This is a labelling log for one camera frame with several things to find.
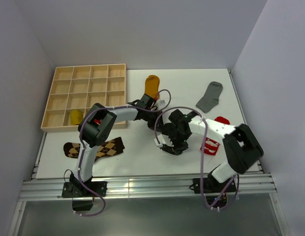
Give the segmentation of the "yellow bear sock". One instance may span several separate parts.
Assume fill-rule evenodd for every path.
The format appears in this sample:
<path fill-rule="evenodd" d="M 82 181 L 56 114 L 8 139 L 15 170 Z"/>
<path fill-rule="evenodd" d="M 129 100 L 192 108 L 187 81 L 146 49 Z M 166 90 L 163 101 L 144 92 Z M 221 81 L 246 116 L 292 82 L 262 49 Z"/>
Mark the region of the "yellow bear sock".
<path fill-rule="evenodd" d="M 70 124 L 79 125 L 83 120 L 83 113 L 77 109 L 70 112 Z"/>

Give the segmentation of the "black sock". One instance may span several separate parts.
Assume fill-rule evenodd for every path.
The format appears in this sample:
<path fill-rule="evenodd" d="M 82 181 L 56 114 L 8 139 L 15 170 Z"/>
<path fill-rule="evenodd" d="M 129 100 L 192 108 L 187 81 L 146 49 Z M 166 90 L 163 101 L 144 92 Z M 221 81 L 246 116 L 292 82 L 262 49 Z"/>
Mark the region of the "black sock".
<path fill-rule="evenodd" d="M 174 145 L 173 147 L 168 146 L 168 145 L 163 145 L 161 148 L 161 150 L 163 150 L 164 152 L 172 154 L 172 155 L 180 155 L 187 149 L 188 149 L 187 142 L 183 142 L 180 145 Z"/>

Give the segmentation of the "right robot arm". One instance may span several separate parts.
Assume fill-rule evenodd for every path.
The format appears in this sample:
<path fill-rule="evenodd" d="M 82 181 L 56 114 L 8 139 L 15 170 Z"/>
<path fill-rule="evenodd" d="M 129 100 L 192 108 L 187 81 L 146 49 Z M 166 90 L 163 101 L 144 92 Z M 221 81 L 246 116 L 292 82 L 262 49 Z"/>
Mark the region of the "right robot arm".
<path fill-rule="evenodd" d="M 198 111 L 184 115 L 180 107 L 174 107 L 169 116 L 170 123 L 164 125 L 154 142 L 163 151 L 180 155 L 188 148 L 187 140 L 192 134 L 202 135 L 222 144 L 226 160 L 208 174 L 208 186 L 214 192 L 220 191 L 225 181 L 236 174 L 244 174 L 264 151 L 246 124 L 238 126 L 224 124 L 202 116 Z"/>

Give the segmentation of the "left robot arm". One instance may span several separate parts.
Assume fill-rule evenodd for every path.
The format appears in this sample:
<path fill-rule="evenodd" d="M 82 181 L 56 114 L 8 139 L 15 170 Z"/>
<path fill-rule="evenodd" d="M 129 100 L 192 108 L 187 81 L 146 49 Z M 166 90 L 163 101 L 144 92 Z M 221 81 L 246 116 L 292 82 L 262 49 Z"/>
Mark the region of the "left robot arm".
<path fill-rule="evenodd" d="M 79 196 L 90 193 L 92 168 L 98 148 L 106 142 L 115 123 L 122 121 L 145 120 L 154 123 L 161 110 L 151 110 L 155 100 L 144 94 L 142 99 L 132 104 L 117 107 L 104 107 L 95 103 L 79 124 L 80 152 L 78 164 L 70 175 L 74 183 L 73 191 Z"/>

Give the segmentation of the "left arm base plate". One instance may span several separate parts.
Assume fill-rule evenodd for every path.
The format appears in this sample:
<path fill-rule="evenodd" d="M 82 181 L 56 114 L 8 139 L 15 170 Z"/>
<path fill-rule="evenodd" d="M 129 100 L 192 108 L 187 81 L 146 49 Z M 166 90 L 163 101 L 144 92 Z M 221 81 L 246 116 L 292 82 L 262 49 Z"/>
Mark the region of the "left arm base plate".
<path fill-rule="evenodd" d="M 96 181 L 96 182 L 92 181 L 86 183 L 86 186 L 88 187 L 88 189 L 97 193 L 101 197 L 106 196 L 106 190 L 107 190 L 106 181 Z M 93 197 L 93 196 L 95 196 L 95 194 L 87 190 L 80 182 L 74 184 L 71 182 L 65 182 L 61 193 L 62 198 L 79 198 L 79 197 Z"/>

